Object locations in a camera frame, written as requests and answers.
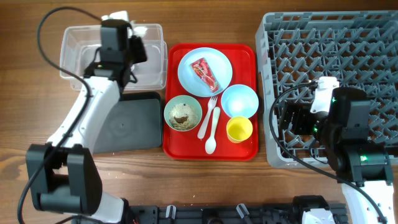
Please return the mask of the light blue bowl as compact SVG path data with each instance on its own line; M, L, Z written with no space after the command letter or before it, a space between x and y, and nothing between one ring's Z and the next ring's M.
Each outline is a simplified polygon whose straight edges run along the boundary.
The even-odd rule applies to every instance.
M221 96L221 107L230 118L237 116L251 118L259 109L259 98L249 86L231 85Z

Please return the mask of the yellow plastic cup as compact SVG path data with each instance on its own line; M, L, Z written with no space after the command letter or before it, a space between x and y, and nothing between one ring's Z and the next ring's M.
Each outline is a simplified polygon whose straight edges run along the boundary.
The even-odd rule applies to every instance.
M252 122L243 116L231 118L226 125L226 134L233 143L247 140L253 132Z

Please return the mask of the white plastic fork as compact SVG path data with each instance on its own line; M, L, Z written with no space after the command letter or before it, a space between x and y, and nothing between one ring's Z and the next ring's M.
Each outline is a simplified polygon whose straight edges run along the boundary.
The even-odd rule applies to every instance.
M210 119L210 115L211 115L211 112L213 111L213 109L215 108L215 106L217 104L217 99L218 99L217 96L212 96L209 99L208 110L206 112L205 118L203 119L203 122L202 122L202 124L201 124L201 126L199 128L198 134L197 134L198 139L203 139L205 137L205 133L206 133L206 129L207 129L207 126L208 126L209 119Z

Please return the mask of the green bowl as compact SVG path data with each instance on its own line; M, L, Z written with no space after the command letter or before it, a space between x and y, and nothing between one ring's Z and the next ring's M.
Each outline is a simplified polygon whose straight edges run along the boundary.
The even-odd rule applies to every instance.
M201 121L201 118L202 118L202 108L201 108L201 105L199 104L199 102L192 96L179 95L179 96L172 98L165 106L164 119L165 119L165 122L167 123L167 125L170 128L172 128L173 130L176 130L173 128L172 124L169 121L169 112L175 105L180 104L180 103L186 103L186 104L192 105L194 107L194 109L198 115L198 124L199 124Z

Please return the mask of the red snack wrapper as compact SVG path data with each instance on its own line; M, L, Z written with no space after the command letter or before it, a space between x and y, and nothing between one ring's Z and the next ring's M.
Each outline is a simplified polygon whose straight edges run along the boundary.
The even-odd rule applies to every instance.
M219 89L219 83L205 58L194 61L190 66L200 80L208 86L211 92L214 93Z

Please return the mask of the white plastic spoon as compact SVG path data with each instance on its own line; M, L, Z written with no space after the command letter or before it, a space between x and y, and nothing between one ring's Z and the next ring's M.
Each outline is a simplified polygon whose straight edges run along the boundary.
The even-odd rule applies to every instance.
M221 109L219 107L215 107L213 110L210 137L205 143L205 151L207 154L213 154L216 149L215 132L220 118L220 113Z

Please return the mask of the light blue plate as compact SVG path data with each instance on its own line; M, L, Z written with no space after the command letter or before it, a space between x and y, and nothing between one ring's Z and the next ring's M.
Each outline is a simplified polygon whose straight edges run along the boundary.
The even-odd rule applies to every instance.
M210 87L194 72L191 64L199 59L205 59L218 83L216 91ZM211 97L220 94L231 83L233 68L229 59L219 50L200 47L185 54L178 65L178 79L180 84L190 94L199 97Z

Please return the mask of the white napkin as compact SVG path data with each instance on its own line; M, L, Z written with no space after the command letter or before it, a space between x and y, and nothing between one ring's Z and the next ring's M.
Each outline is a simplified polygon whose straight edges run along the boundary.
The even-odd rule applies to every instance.
M144 38L147 34L148 28L146 26L137 25L135 21L130 22L131 28L128 30L128 36L138 36L140 38Z

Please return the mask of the rice and food scraps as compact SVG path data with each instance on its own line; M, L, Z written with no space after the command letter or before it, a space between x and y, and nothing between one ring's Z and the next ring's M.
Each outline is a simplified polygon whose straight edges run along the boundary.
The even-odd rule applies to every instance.
M169 121L174 129L187 131L198 124L198 115L192 105L180 103L170 110Z

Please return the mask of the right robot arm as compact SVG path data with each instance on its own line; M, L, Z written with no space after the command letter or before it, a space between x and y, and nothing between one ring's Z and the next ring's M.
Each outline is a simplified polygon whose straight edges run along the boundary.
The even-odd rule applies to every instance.
M356 88L335 88L322 98L328 111L286 103L280 129L312 135L326 149L328 177L341 184L353 223L395 223L393 171L387 150L368 139L371 102Z

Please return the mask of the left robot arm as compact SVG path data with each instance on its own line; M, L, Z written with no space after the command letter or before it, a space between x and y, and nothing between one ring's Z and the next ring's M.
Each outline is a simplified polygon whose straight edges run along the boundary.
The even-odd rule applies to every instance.
M26 154L30 192L35 209L68 213L98 223L129 223L128 202L103 191L93 160L95 142L106 117L131 82L131 66L146 60L142 39L128 34L129 22L101 23L101 47L85 69L83 86L63 124L45 144L33 144Z

